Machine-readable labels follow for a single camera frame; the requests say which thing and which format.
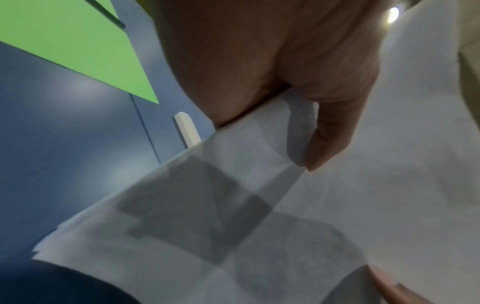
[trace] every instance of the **bright light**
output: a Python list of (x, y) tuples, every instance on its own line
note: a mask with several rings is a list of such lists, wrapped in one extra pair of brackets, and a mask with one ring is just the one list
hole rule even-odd
[(387, 23), (393, 23), (397, 20), (400, 16), (400, 10), (398, 8), (391, 8), (388, 11), (388, 19), (386, 20)]

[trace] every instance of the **hand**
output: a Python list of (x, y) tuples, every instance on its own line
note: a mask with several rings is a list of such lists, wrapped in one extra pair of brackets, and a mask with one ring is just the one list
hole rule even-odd
[(375, 287), (388, 304), (433, 304), (421, 295), (395, 282), (380, 268), (370, 266), (368, 271)]
[(319, 103), (305, 165), (350, 142), (376, 81), (385, 0), (138, 0), (168, 63), (217, 126), (289, 87)]

